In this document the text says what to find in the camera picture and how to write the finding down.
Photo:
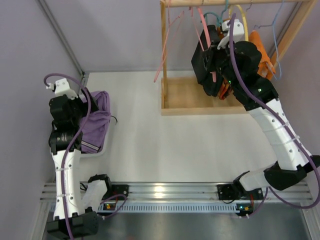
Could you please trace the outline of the pink plastic hanger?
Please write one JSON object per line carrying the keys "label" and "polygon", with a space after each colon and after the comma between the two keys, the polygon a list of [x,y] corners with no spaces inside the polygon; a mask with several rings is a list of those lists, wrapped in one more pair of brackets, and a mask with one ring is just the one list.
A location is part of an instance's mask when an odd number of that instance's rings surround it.
{"label": "pink plastic hanger", "polygon": [[[195,28],[195,32],[196,32],[196,35],[198,37],[198,42],[200,44],[200,47],[201,47],[201,50],[202,52],[205,51],[205,48],[204,48],[204,45],[202,43],[202,40],[201,40],[201,35],[199,34],[199,31],[197,29],[197,24],[195,22],[195,18],[194,18],[194,8],[192,6],[189,6],[188,7],[188,10],[190,11],[190,14],[191,14],[191,18],[192,18],[192,21],[193,21],[193,25],[194,25],[194,28]],[[207,44],[207,49],[210,47],[211,45],[211,39],[210,39],[210,34],[209,34],[209,30],[208,30],[208,26],[207,26],[207,22],[205,20],[205,16],[203,14],[203,11],[202,9],[197,6],[196,7],[197,11],[198,11],[198,14],[200,16],[200,22],[202,23],[202,26],[203,26],[203,32],[204,32],[204,37],[205,37],[205,40],[206,40],[206,44]]]}

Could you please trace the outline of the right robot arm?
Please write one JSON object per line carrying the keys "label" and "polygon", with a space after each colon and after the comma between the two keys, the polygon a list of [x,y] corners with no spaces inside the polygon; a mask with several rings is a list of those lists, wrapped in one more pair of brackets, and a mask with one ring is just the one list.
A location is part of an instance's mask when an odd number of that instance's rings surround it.
{"label": "right robot arm", "polygon": [[273,84],[258,74],[262,54],[248,41],[228,40],[225,45],[211,43],[203,53],[205,69],[217,72],[230,84],[235,98],[257,122],[276,156],[265,168],[247,171],[233,185],[238,191],[260,188],[282,191],[290,188],[310,172],[320,178],[320,157],[312,155],[302,144],[287,119]]}

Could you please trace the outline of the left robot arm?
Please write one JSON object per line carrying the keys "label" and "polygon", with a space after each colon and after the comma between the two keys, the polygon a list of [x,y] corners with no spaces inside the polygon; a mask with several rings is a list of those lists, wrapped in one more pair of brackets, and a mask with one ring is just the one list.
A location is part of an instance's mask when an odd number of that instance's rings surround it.
{"label": "left robot arm", "polygon": [[49,101],[53,117],[49,147],[55,167],[56,202],[53,220],[47,232],[59,240],[96,235],[99,229],[98,207],[112,192],[107,174],[89,178],[81,194],[79,164],[82,155],[80,121],[89,110],[79,97],[56,96]]}

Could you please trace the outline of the pink wire hanger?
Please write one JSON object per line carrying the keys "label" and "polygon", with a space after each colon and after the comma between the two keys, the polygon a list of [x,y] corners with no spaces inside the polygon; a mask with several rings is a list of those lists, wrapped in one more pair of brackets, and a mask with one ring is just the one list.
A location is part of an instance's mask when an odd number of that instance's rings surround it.
{"label": "pink wire hanger", "polygon": [[162,35],[162,50],[161,50],[161,62],[154,75],[153,82],[156,83],[160,72],[165,77],[167,74],[167,58],[169,50],[173,47],[173,43],[180,29],[181,23],[185,16],[185,11],[181,11],[178,16],[171,20],[170,7],[171,0],[160,1],[160,13],[161,13],[161,35]]}

